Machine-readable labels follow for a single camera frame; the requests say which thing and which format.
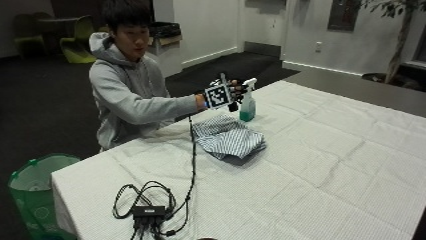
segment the black hair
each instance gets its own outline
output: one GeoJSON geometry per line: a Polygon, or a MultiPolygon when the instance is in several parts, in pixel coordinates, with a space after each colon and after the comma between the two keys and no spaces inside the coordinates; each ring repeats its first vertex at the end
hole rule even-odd
{"type": "Polygon", "coordinates": [[[119,25],[148,27],[152,23],[149,3],[147,0],[105,0],[103,17],[113,32],[119,25]]]}

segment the small table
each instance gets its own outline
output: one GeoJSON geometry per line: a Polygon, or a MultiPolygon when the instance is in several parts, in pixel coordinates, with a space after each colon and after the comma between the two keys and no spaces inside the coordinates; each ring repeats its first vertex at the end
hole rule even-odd
{"type": "Polygon", "coordinates": [[[37,19],[37,21],[43,23],[63,23],[65,25],[64,27],[65,27],[67,37],[72,37],[73,25],[71,25],[69,23],[76,22],[79,19],[80,17],[43,18],[43,19],[37,19]]]}

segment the white tablecloth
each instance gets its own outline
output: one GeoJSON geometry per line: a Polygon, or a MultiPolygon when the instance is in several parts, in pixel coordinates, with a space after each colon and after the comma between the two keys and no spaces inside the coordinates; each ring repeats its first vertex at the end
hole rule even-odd
{"type": "MultiPolygon", "coordinates": [[[[268,148],[238,166],[198,146],[189,223],[171,239],[411,239],[426,205],[426,119],[284,81],[253,95],[246,125],[268,148]]],[[[218,114],[229,113],[205,111],[194,122],[218,114]]],[[[157,180],[180,204],[191,157],[184,120],[55,172],[60,226],[84,240],[129,239],[132,217],[112,215],[119,189],[157,180]]],[[[124,196],[123,211],[133,197],[124,196]]],[[[163,193],[151,198],[167,204],[163,193]]]]}

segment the gray hoodie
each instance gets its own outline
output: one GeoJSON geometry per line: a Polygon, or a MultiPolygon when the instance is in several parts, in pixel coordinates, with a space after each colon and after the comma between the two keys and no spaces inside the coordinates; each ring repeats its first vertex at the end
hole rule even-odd
{"type": "Polygon", "coordinates": [[[89,72],[101,120],[97,140],[107,150],[197,112],[197,103],[193,95],[171,98],[157,63],[147,56],[129,62],[108,33],[93,33],[89,43],[97,58],[89,72]]]}

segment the blue striped towel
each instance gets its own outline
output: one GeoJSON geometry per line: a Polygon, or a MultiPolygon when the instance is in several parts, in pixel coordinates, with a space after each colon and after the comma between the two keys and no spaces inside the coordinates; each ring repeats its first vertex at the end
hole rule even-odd
{"type": "Polygon", "coordinates": [[[264,134],[232,116],[220,115],[193,125],[196,141],[217,159],[233,155],[241,159],[265,147],[264,134]]]}

